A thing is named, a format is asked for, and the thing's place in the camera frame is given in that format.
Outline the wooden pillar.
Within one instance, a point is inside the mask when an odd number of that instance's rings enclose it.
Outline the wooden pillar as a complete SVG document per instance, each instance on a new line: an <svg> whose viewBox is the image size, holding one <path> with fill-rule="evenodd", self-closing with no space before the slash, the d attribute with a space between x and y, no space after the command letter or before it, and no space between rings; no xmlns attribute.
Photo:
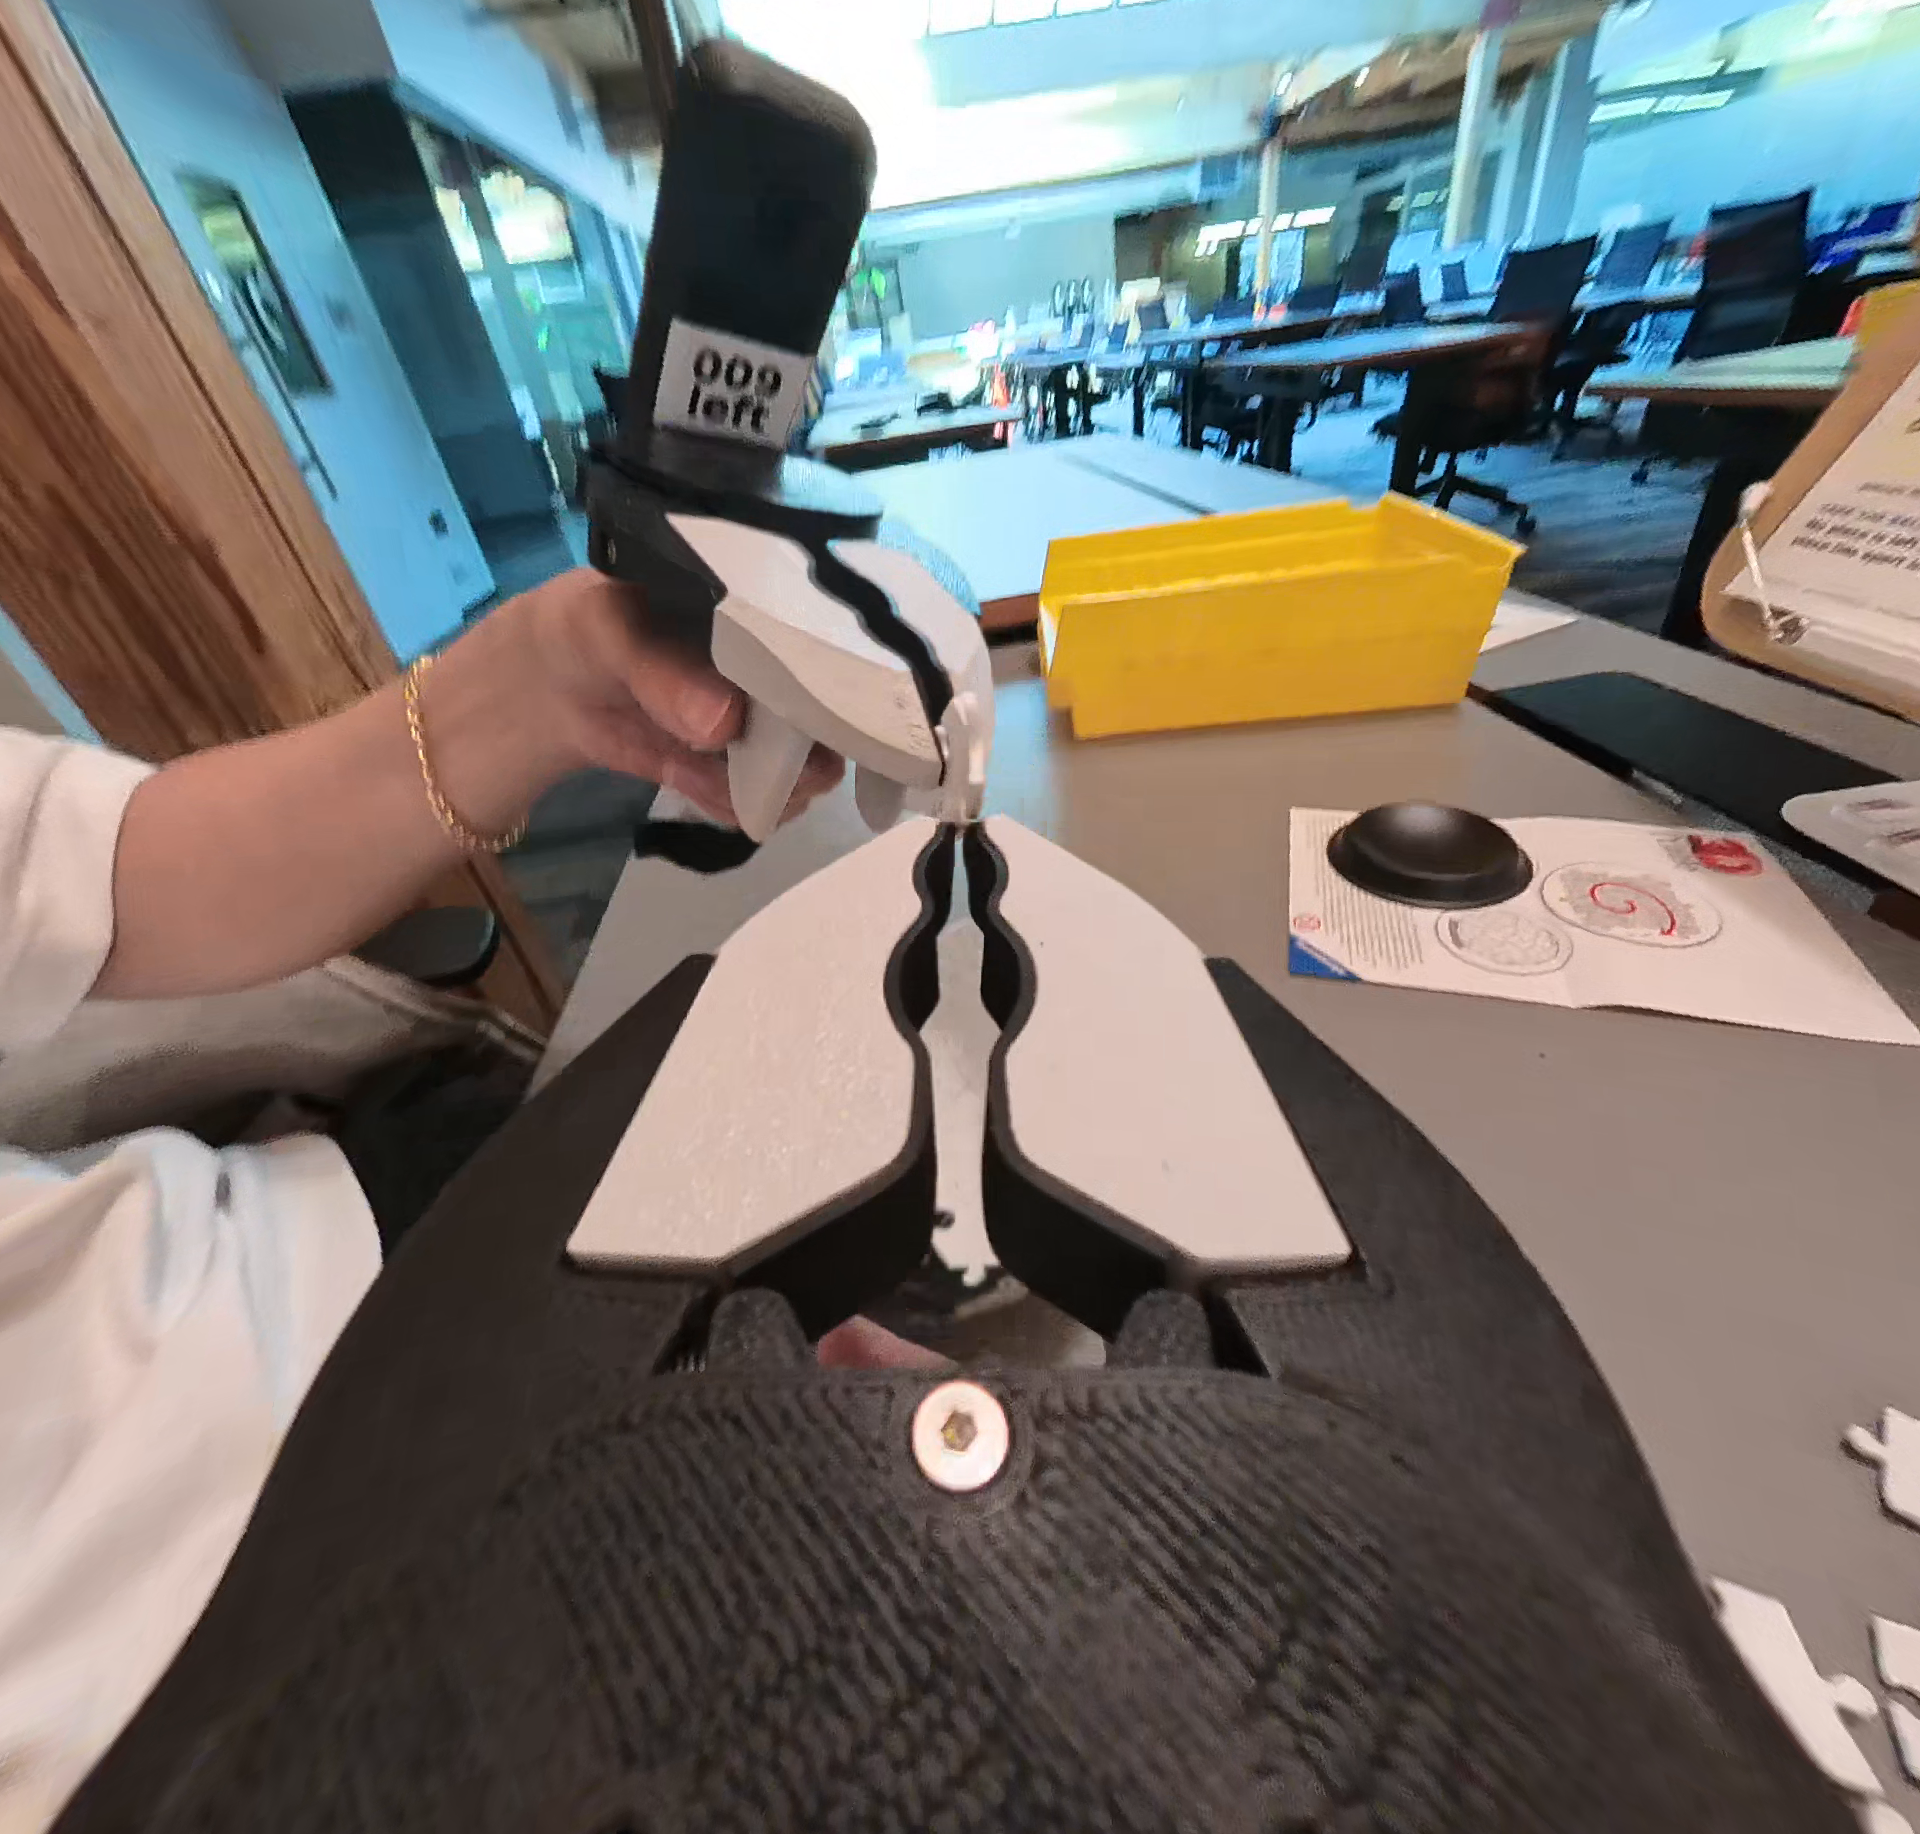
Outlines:
<svg viewBox="0 0 1920 1834"><path fill-rule="evenodd" d="M287 399L245 335L181 172L217 175L327 370ZM169 765L354 711L490 605L467 504L287 95L217 0L10 0L10 636L74 725ZM558 1020L490 860L484 985Z"/></svg>

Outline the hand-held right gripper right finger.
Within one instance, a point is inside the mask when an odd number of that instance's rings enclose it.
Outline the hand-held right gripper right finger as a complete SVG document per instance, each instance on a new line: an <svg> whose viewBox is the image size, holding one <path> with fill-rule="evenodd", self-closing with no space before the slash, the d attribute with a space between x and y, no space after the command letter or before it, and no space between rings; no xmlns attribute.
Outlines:
<svg viewBox="0 0 1920 1834"><path fill-rule="evenodd" d="M1023 822L968 831L981 933L981 1226L1094 1338L1152 1292L1356 1260L1199 945Z"/></svg>

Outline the pile of white puzzle pieces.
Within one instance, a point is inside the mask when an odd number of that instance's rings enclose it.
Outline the pile of white puzzle pieces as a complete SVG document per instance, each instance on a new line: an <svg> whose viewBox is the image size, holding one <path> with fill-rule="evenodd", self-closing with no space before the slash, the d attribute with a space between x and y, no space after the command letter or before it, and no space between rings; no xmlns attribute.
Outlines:
<svg viewBox="0 0 1920 1834"><path fill-rule="evenodd" d="M1885 1408L1876 1426L1846 1426L1842 1443L1876 1471L1885 1519L1920 1536L1920 1417ZM1851 1679L1815 1676L1779 1601L1732 1577L1717 1577L1707 1592L1720 1635L1739 1642L1745 1676L1807 1755L1807 1771L1851 1805L1866 1834L1912 1834L1851 1730L1885 1724L1905 1790L1920 1790L1920 1631L1866 1612L1876 1679Z"/></svg>

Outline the grey garment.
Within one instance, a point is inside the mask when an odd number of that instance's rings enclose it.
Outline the grey garment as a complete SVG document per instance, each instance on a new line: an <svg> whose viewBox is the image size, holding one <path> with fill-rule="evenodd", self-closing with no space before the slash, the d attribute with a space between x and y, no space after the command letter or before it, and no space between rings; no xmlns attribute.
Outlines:
<svg viewBox="0 0 1920 1834"><path fill-rule="evenodd" d="M0 1058L0 1142L80 1152L245 1100L334 1100L354 1082L443 1051L541 1067L541 1036L515 1012L354 951L262 989L88 999Z"/></svg>

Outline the black office chair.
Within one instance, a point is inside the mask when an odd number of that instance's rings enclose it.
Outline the black office chair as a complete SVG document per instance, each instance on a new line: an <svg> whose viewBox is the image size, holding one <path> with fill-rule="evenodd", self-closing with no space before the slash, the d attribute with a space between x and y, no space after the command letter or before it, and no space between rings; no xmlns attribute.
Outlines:
<svg viewBox="0 0 1920 1834"><path fill-rule="evenodd" d="M1807 280L1807 189L1717 204L1681 370L1779 342L1803 280Z"/></svg>
<svg viewBox="0 0 1920 1834"><path fill-rule="evenodd" d="M1467 474L1460 461L1486 451L1519 451L1541 429L1546 370L1562 362L1579 327L1579 295L1584 295L1592 259L1595 259L1595 235L1504 259L1486 324L1521 327L1521 335L1510 353L1475 353L1460 370L1436 370L1430 405L1425 405L1425 461L1436 461L1436 474L1415 481L1415 496L1430 504L1483 496L1519 534L1535 534L1535 504L1510 496L1504 481Z"/></svg>

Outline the clipboard with paper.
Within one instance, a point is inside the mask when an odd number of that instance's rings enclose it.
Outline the clipboard with paper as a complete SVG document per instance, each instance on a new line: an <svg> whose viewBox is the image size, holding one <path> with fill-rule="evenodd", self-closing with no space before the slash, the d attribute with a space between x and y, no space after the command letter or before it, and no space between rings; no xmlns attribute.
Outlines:
<svg viewBox="0 0 1920 1834"><path fill-rule="evenodd" d="M1851 335L1803 451L1745 493L1697 624L1720 653L1920 719L1920 310Z"/></svg>

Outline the white table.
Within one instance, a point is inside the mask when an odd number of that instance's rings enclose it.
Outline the white table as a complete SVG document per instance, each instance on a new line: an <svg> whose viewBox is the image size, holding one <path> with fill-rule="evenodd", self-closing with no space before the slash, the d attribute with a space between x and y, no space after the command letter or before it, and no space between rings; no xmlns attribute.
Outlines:
<svg viewBox="0 0 1920 1834"><path fill-rule="evenodd" d="M1030 636L1038 566L1051 545L1066 534L1331 496L1311 474L1161 451L1126 430L928 455L928 461L855 470L855 481L888 504L888 527L927 534L968 570L987 636Z"/></svg>

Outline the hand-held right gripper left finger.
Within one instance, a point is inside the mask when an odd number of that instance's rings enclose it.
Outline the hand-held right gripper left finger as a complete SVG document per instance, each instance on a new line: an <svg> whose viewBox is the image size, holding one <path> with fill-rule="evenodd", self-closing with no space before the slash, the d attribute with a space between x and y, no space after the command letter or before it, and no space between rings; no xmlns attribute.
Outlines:
<svg viewBox="0 0 1920 1834"><path fill-rule="evenodd" d="M692 1007L561 1253L779 1292L809 1338L888 1298L937 1217L928 1058L953 831L892 822L692 960Z"/></svg>

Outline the white instruction leaflet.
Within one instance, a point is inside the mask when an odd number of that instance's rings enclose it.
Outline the white instruction leaflet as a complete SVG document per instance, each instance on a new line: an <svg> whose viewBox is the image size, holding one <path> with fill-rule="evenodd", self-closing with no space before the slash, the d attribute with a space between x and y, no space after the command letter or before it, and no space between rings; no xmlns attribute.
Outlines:
<svg viewBox="0 0 1920 1834"><path fill-rule="evenodd" d="M1486 907L1425 907L1331 874L1345 822L1293 809L1293 975L1920 1045L1756 837L1519 818L1504 831L1535 860L1535 890Z"/></svg>

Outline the wall picture frame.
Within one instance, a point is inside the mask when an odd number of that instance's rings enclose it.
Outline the wall picture frame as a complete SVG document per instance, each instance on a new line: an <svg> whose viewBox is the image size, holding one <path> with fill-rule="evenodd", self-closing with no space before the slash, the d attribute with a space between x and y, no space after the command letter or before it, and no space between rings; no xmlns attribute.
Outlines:
<svg viewBox="0 0 1920 1834"><path fill-rule="evenodd" d="M269 385L287 399L327 399L327 370L323 370L323 353L315 353L315 335L307 335L307 324L304 324L304 310L293 310L293 295L280 280L280 267L269 267L245 189L217 181L217 175L181 172L181 196L191 196L191 221L195 221L195 235L210 251L210 280L217 280L245 335L269 370Z"/></svg>

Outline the yellow plastic bin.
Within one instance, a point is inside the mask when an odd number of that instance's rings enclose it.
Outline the yellow plastic bin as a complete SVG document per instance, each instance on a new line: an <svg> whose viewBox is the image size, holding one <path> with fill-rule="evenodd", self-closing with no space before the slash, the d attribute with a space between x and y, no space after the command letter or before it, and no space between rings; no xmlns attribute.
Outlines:
<svg viewBox="0 0 1920 1834"><path fill-rule="evenodd" d="M1052 534L1051 711L1074 738L1446 711L1467 699L1521 545L1425 496L1307 496Z"/></svg>

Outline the black desk mat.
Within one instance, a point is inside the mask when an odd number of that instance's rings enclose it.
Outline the black desk mat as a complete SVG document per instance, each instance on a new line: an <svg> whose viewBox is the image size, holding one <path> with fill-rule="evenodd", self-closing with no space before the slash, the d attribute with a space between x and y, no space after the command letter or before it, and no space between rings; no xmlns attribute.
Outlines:
<svg viewBox="0 0 1920 1834"><path fill-rule="evenodd" d="M1799 738L1764 719L1720 711L1707 699L1661 688L1652 672L1562 672L1521 688L1475 688L1475 704L1519 719L1521 735L1616 769L1681 793L1764 846L1789 846L1815 868L1866 874L1851 848L1803 837L1779 809L1803 793L1851 793L1876 769Z"/></svg>

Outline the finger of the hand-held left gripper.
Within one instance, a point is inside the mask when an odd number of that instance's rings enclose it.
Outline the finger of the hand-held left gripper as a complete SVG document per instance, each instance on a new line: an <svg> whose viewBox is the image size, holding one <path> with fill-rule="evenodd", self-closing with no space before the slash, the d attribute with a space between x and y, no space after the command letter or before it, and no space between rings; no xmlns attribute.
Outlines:
<svg viewBox="0 0 1920 1834"><path fill-rule="evenodd" d="M809 545L720 513L668 513L668 527L720 581L713 667L751 688L754 711L910 793L944 778L910 663L811 581Z"/></svg>
<svg viewBox="0 0 1920 1834"><path fill-rule="evenodd" d="M968 570L927 534L837 534L831 560L863 581L844 605L863 617L880 649L892 649L927 688L927 719L937 735L953 688L995 688L981 605ZM928 793L910 793L855 765L863 831L892 831L899 818L928 818Z"/></svg>

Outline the person's white shirt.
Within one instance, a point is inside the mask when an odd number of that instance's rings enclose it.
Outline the person's white shirt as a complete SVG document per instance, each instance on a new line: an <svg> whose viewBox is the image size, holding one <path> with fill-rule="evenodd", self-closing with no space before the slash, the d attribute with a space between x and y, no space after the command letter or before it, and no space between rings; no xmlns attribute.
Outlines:
<svg viewBox="0 0 1920 1834"><path fill-rule="evenodd" d="M174 1662L377 1278L327 1140L10 1152L0 1824L55 1824Z"/></svg>

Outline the single puzzle piece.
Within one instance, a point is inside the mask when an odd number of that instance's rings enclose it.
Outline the single puzzle piece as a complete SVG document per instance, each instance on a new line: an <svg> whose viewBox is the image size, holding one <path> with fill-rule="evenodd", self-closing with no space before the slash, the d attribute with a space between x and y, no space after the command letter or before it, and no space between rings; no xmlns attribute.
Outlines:
<svg viewBox="0 0 1920 1834"><path fill-rule="evenodd" d="M937 719L944 778L928 793L937 822L981 822L987 759L995 759L995 688L953 688Z"/></svg>

